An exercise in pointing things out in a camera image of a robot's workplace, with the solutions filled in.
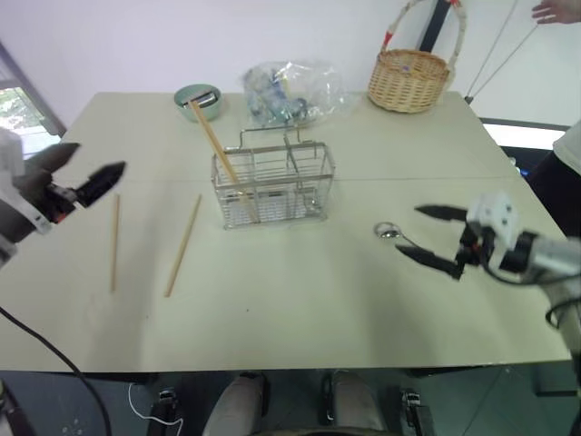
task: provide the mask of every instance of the plastic bag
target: plastic bag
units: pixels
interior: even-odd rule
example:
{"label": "plastic bag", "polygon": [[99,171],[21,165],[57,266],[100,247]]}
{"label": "plastic bag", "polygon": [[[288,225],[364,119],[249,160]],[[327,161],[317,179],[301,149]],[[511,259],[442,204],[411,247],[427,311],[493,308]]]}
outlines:
{"label": "plastic bag", "polygon": [[339,73],[324,62],[258,64],[242,81],[251,118],[263,127],[318,122],[351,107]]}

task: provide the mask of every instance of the green bowl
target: green bowl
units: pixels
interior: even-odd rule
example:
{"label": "green bowl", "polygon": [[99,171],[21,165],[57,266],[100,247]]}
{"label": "green bowl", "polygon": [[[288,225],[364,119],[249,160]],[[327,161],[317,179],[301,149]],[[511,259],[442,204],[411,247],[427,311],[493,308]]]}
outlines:
{"label": "green bowl", "polygon": [[173,102],[183,116],[185,116],[188,120],[197,123],[198,119],[193,114],[190,106],[188,105],[186,107],[182,107],[182,103],[191,100],[193,97],[203,93],[206,90],[212,90],[216,94],[217,98],[214,103],[202,108],[202,112],[206,119],[208,121],[213,120],[220,114],[220,107],[222,106],[222,93],[217,87],[212,86],[211,84],[189,84],[184,86],[173,95]]}

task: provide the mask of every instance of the spoon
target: spoon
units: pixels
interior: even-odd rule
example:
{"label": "spoon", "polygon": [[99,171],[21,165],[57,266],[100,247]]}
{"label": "spoon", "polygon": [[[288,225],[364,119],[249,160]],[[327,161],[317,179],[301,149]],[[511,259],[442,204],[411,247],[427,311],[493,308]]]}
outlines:
{"label": "spoon", "polygon": [[394,223],[377,223],[373,226],[373,232],[380,239],[404,239],[408,243],[412,244],[414,247],[421,248],[419,245],[410,240],[399,228],[397,224]]}

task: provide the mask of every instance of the wooden chopstick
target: wooden chopstick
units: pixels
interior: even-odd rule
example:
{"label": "wooden chopstick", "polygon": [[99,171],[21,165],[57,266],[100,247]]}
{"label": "wooden chopstick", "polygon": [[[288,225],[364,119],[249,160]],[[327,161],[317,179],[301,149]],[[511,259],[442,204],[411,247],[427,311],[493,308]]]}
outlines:
{"label": "wooden chopstick", "polygon": [[190,234],[192,233],[193,223],[196,221],[196,216],[198,215],[198,209],[200,209],[200,203],[202,202],[202,195],[198,195],[196,204],[193,206],[192,214],[190,215],[190,220],[185,228],[185,233],[183,234],[182,242],[180,243],[180,248],[178,249],[178,255],[173,263],[172,273],[170,275],[170,281],[168,282],[167,289],[163,296],[169,298],[172,295],[173,285],[175,284],[175,279],[178,276],[178,271],[180,270],[180,265],[182,264],[183,255],[185,254],[185,249],[188,247],[188,242],[190,241]]}
{"label": "wooden chopstick", "polygon": [[[230,160],[228,159],[228,156],[224,152],[224,149],[222,148],[220,141],[218,141],[216,134],[214,133],[214,131],[210,127],[210,123],[208,123],[208,120],[204,116],[202,109],[200,109],[200,106],[198,105],[198,103],[195,100],[191,100],[190,102],[188,102],[188,104],[190,105],[190,108],[192,109],[193,114],[196,116],[196,118],[198,118],[198,121],[202,125],[203,130],[206,133],[208,140],[210,141],[210,145],[212,146],[214,153],[216,154],[216,156],[220,160],[222,167],[224,168],[224,171],[226,172],[226,174],[228,174],[228,178],[230,179],[230,181],[232,183],[240,183],[240,179],[238,178],[238,174],[236,174],[236,171],[232,167]],[[259,221],[258,216],[257,216],[256,211],[254,210],[254,207],[252,206],[250,199],[248,198],[248,194],[246,194],[245,190],[241,190],[239,192],[239,195],[241,196],[241,202],[248,209],[248,214],[251,217],[251,221],[253,223],[257,223]]]}
{"label": "wooden chopstick", "polygon": [[119,239],[119,215],[121,209],[121,195],[115,194],[113,198],[113,247],[111,256],[111,293],[117,287],[117,242]]}

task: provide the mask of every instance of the human hand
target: human hand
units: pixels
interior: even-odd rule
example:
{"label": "human hand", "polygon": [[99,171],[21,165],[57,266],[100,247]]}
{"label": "human hand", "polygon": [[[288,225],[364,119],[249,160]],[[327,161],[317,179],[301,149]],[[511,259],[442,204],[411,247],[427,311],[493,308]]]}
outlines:
{"label": "human hand", "polygon": [[581,0],[543,0],[533,7],[533,18],[540,25],[581,22]]}

